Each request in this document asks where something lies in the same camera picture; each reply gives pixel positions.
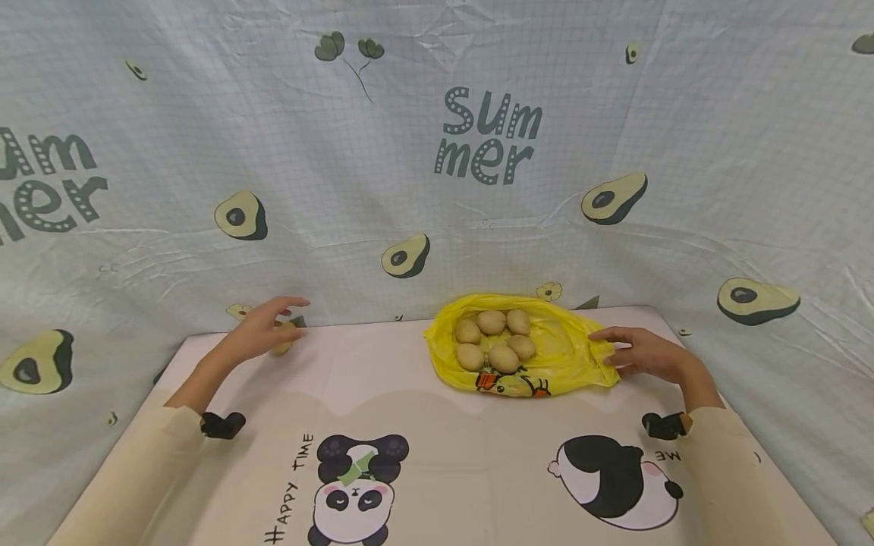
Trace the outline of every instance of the panda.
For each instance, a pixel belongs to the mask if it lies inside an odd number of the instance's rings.
[[[647,531],[674,519],[683,489],[643,450],[607,436],[579,436],[558,449],[549,472],[589,514],[620,529]]]
[[[392,482],[410,446],[403,436],[355,440],[342,434],[326,438],[318,447],[318,475],[310,546],[331,543],[381,546],[388,538],[394,503]]]

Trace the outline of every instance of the left hand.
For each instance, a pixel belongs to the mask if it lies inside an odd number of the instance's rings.
[[[249,311],[246,319],[216,345],[211,353],[233,367],[261,356],[284,342],[293,342],[307,334],[304,328],[277,328],[276,317],[288,316],[289,307],[304,308],[309,301],[292,296],[275,297]]]

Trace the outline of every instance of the small potato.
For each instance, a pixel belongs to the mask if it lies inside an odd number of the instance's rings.
[[[513,309],[507,313],[507,329],[520,335],[531,333],[531,318],[522,309]]]
[[[458,340],[458,343],[477,344],[480,342],[481,337],[482,332],[476,326],[476,322],[470,319],[461,319],[455,324],[455,339]]]
[[[503,327],[507,324],[507,317],[500,311],[483,311],[476,316],[476,326],[485,335],[497,335],[503,332]]]
[[[473,343],[462,343],[455,350],[458,363],[467,371],[479,371],[485,363],[485,355],[479,347]]]
[[[277,328],[291,328],[291,329],[295,329],[295,328],[297,328],[297,327],[296,327],[294,324],[292,324],[291,322],[283,322],[283,323],[282,323],[282,326],[277,326]],[[291,349],[291,344],[292,344],[292,343],[294,343],[294,342],[284,342],[284,343],[280,343],[279,345],[277,345],[277,346],[273,347],[272,349],[270,349],[270,354],[271,354],[271,355],[274,355],[274,356],[282,356],[282,355],[286,354],[286,353],[288,352],[289,349]]]
[[[538,348],[531,338],[524,335],[512,336],[507,342],[507,346],[513,349],[513,352],[517,354],[522,362],[531,360],[538,353]]]
[[[489,366],[503,374],[516,373],[519,357],[507,345],[496,345],[489,351]]]

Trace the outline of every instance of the white backdrop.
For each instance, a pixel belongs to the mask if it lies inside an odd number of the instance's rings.
[[[866,543],[873,31],[862,1],[5,3],[3,536],[45,542],[232,305],[305,295],[313,326],[494,291],[687,328],[836,540]],[[443,139],[464,176],[435,173]],[[759,298],[721,312],[735,277]]]

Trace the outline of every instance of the fabric backdrop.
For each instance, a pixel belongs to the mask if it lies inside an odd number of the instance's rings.
[[[872,32],[861,0],[3,3],[0,534],[44,543],[244,306],[499,292],[654,306],[869,543]]]

